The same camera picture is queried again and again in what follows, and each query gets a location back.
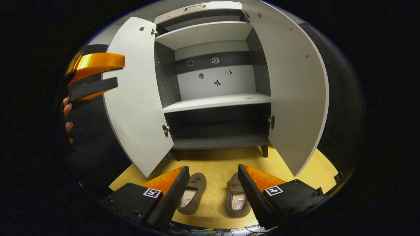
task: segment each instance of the white shelf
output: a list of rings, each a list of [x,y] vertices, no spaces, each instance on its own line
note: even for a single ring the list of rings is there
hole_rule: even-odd
[[[271,98],[269,96],[258,93],[207,97],[174,103],[165,107],[163,109],[163,113],[269,102],[271,102]]]
[[[246,40],[251,29],[248,22],[218,21],[177,29],[156,37],[155,41],[177,50],[207,42]]]

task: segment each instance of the cabinet shelf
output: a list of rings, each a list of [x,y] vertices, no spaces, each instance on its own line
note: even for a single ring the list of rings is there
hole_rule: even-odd
[[[229,137],[214,137],[201,139],[174,139],[173,149],[206,150],[229,149],[268,145],[268,137],[262,134],[250,134]]]
[[[156,37],[155,41],[176,50],[207,42],[246,40],[251,29],[248,22],[218,21],[177,29]]]
[[[216,108],[234,105],[246,105],[246,104],[259,104],[269,103],[271,98],[263,94],[237,94],[227,95],[218,97],[207,97],[194,100],[186,100],[174,103],[163,109],[164,113],[183,111],[183,110],[195,110],[202,108]]]

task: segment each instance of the cabinet handle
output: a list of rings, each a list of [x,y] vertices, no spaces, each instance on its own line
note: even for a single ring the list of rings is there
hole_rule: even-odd
[[[188,8],[193,8],[193,7],[198,7],[198,6],[206,7],[206,5],[196,5],[196,6],[192,6],[192,7],[187,7],[185,10],[188,10]]]

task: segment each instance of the person's hand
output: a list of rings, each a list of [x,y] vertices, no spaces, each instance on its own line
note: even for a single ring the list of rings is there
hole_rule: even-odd
[[[63,99],[63,104],[64,104],[64,109],[63,109],[64,118],[66,118],[66,116],[70,113],[71,103],[68,104],[69,100],[70,100],[69,97],[66,97],[65,99]],[[73,128],[73,122],[67,122],[66,123],[66,131],[67,131],[67,133],[70,132],[71,128]],[[68,139],[68,141],[70,142],[70,144],[73,143],[73,139]]]

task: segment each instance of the cabinet leg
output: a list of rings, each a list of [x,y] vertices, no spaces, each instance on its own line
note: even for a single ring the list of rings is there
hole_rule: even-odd
[[[268,145],[261,145],[262,155],[268,157]]]

